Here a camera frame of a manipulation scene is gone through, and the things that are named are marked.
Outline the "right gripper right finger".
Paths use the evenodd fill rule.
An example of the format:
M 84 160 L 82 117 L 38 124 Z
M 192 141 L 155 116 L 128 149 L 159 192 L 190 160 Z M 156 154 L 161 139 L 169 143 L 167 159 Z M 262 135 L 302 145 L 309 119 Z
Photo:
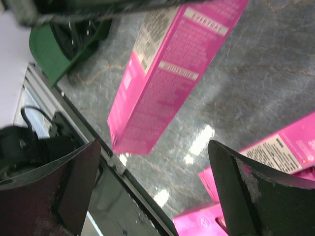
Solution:
M 315 183 L 210 140 L 208 155 L 230 236 L 313 236 Z

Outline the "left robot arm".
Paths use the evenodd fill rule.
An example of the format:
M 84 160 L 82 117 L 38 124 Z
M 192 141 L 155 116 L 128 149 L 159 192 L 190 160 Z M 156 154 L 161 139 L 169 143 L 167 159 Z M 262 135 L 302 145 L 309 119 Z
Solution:
M 56 83 L 98 48 L 111 26 L 117 5 L 111 0 L 2 0 L 0 9 L 30 27 L 29 48 L 35 61 Z

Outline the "pink box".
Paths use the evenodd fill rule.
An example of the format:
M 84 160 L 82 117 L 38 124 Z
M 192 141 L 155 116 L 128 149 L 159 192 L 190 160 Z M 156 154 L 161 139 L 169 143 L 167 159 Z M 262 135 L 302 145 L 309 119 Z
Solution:
M 209 203 L 183 211 L 173 219 L 180 236 L 227 236 L 220 203 Z
M 148 154 L 248 2 L 210 0 L 147 13 L 108 117 L 116 154 Z
M 279 171 L 315 179 L 315 114 L 239 151 L 240 154 Z

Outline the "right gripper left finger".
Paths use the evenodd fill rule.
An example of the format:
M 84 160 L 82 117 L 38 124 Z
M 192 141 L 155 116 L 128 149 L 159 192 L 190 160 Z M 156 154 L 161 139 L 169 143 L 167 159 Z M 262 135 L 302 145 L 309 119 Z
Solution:
M 2 236 L 76 236 L 87 215 L 100 143 L 0 183 Z

